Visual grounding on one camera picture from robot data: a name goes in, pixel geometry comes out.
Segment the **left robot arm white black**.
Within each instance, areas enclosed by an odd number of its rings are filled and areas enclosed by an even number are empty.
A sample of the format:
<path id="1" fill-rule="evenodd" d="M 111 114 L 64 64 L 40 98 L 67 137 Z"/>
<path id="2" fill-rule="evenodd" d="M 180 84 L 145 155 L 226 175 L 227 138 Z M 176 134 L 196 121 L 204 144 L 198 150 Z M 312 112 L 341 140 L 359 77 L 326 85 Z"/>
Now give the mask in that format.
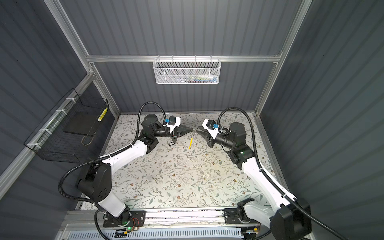
<path id="1" fill-rule="evenodd" d="M 143 129 L 134 144 L 106 155 L 105 160 L 90 164 L 81 171 L 76 183 L 76 188 L 88 200 L 115 218 L 126 215 L 129 207 L 112 191 L 113 174 L 154 150 L 159 143 L 158 137 L 170 137 L 174 145 L 178 138 L 194 131 L 182 125 L 180 117 L 171 116 L 161 123 L 154 114 L 145 116 L 141 126 Z"/>

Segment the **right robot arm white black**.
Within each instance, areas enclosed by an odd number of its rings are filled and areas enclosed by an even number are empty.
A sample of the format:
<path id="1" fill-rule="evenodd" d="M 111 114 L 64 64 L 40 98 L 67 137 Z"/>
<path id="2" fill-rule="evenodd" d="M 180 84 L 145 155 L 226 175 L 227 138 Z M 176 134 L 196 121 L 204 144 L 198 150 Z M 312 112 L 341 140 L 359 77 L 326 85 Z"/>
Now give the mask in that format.
<path id="1" fill-rule="evenodd" d="M 253 198 L 239 202 L 237 216 L 240 222 L 257 221 L 268 227 L 277 240 L 299 240 L 311 233 L 310 218 L 286 199 L 294 195 L 273 178 L 247 145 L 243 124 L 235 122 L 225 129 L 213 120 L 204 120 L 197 132 L 210 148 L 221 145 L 230 160 L 257 185 L 270 204 L 262 206 Z"/>

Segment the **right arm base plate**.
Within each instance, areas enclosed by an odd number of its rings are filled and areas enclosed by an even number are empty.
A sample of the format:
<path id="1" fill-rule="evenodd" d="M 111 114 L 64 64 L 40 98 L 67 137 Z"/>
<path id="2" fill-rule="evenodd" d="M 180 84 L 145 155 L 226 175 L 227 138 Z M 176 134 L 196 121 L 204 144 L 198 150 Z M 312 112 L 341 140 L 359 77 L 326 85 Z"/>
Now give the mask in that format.
<path id="1" fill-rule="evenodd" d="M 240 219 L 237 208 L 224 208 L 222 210 L 222 215 L 225 219 L 225 223 L 228 225 L 249 223 L 249 221 L 245 222 Z"/>

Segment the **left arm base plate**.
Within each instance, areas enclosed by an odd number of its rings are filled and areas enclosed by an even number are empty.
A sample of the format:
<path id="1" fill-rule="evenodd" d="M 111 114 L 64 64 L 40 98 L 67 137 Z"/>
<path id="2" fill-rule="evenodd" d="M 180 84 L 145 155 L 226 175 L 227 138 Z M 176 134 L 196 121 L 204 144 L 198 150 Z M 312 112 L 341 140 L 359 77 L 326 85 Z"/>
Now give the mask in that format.
<path id="1" fill-rule="evenodd" d="M 125 211 L 119 217 L 114 217 L 110 213 L 104 216 L 104 228 L 128 228 L 142 227 L 146 219 L 146 211 Z"/>

